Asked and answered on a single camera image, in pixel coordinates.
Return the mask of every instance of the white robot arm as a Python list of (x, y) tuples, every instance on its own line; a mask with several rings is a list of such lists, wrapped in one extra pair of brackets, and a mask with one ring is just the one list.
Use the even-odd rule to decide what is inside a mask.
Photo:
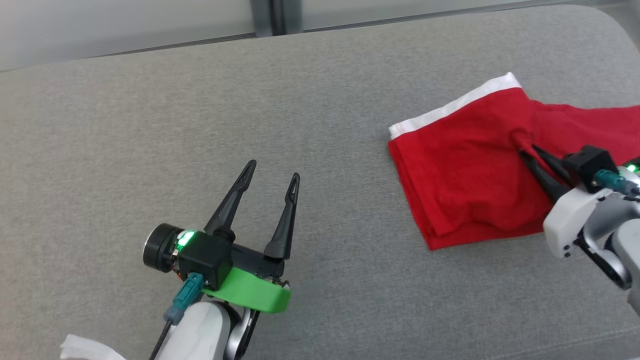
[(197, 302), (167, 336), (158, 360), (223, 360), (231, 319), (217, 302)]
[[(561, 194), (557, 191), (561, 184), (550, 186), (550, 178), (536, 175), (555, 200), (543, 223), (551, 253), (568, 258), (577, 248), (583, 250), (621, 289), (630, 289), (628, 302), (640, 315), (640, 166), (612, 167), (606, 151), (589, 146), (553, 165), (549, 154), (541, 158), (554, 172), (560, 172), (556, 177), (571, 179), (576, 185)], [(534, 174), (540, 170), (529, 162), (527, 165)]]

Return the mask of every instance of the teal cable connector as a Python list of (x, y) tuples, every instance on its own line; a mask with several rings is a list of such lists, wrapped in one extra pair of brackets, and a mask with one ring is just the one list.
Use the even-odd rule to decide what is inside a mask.
[(640, 195), (638, 185), (625, 179), (623, 176), (620, 176), (620, 174), (609, 170), (598, 170), (594, 180), (604, 188), (611, 189), (627, 196), (635, 197)]
[(174, 325), (177, 325), (182, 320), (187, 307), (193, 304), (203, 288), (204, 278), (202, 275), (194, 272), (189, 274), (180, 291), (173, 298), (173, 305), (164, 312), (164, 320), (166, 322), (171, 321)]

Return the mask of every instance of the folded cloth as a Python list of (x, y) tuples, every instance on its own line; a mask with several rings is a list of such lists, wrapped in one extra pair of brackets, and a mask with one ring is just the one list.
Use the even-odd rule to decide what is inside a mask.
[(538, 233), (552, 207), (522, 161), (590, 144), (616, 163), (640, 154), (640, 106), (585, 110), (530, 100), (512, 73), (389, 128), (389, 151), (431, 250)]

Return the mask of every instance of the gray cushion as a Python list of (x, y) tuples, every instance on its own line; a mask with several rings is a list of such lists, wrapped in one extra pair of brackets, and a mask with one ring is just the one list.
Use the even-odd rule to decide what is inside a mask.
[(626, 359), (640, 320), (541, 235), (430, 252), (387, 127), (512, 71), (544, 102), (640, 103), (640, 56), (550, 6), (94, 58), (0, 74), (3, 359), (69, 333), (146, 359), (180, 286), (143, 266), (161, 222), (203, 226), (244, 164), (234, 224), (262, 249), (294, 171), (289, 310), (247, 359)]

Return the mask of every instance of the black cable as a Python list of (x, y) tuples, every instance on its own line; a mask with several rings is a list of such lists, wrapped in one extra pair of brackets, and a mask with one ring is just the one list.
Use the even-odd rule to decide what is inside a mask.
[(164, 325), (164, 329), (162, 329), (162, 332), (160, 333), (160, 338), (156, 343), (156, 347), (154, 347), (154, 350), (151, 352), (151, 356), (149, 357), (149, 360), (156, 360), (156, 355), (158, 355), (158, 352), (160, 351), (160, 348), (162, 347), (162, 344), (164, 343), (164, 339), (166, 338), (166, 335), (169, 333), (169, 329), (171, 329), (172, 324), (173, 322), (169, 320)]

